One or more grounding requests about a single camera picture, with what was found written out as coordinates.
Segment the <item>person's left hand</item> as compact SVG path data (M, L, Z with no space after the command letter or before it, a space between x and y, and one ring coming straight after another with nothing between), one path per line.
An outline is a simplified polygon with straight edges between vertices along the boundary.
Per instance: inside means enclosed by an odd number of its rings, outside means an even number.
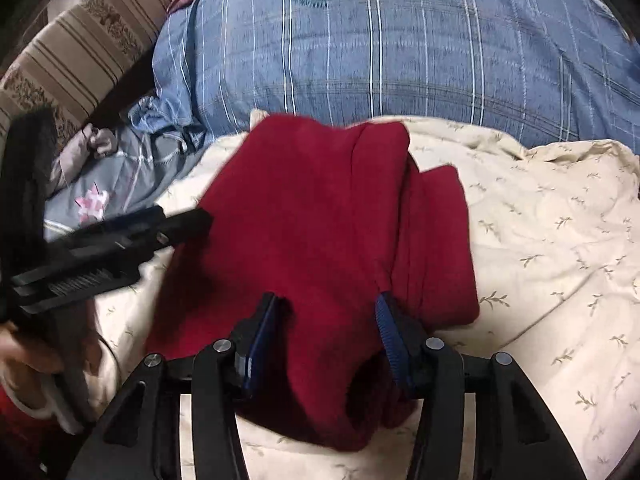
M96 303L87 302L89 331L84 340L85 370L98 376L102 362L102 349L96 331ZM1 377L17 398L30 410L40 411L47 399L40 385L40 374L62 372L60 356L41 340L21 334L11 322L1 325Z

